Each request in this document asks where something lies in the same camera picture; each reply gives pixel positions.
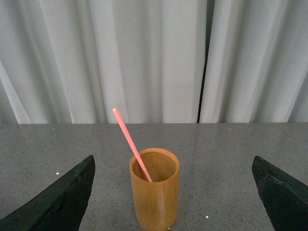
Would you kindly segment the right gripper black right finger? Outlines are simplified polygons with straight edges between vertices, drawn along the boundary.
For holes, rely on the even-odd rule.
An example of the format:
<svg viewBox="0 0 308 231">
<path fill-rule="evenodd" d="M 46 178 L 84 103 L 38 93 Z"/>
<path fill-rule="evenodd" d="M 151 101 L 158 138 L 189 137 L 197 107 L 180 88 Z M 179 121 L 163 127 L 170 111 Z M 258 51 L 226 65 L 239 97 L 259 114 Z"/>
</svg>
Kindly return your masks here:
<svg viewBox="0 0 308 231">
<path fill-rule="evenodd" d="M 308 229 L 308 186 L 260 156 L 252 173 L 257 191 L 276 231 Z"/>
</svg>

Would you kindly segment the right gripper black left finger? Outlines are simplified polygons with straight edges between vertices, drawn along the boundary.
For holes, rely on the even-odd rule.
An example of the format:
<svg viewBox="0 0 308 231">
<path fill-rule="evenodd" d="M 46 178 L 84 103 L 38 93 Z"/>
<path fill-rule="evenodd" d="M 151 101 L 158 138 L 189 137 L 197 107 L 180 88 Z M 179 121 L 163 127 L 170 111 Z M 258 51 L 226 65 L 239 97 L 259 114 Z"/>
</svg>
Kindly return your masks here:
<svg viewBox="0 0 308 231">
<path fill-rule="evenodd" d="M 32 200 L 0 221 L 2 231 L 77 231 L 95 175 L 89 155 Z"/>
</svg>

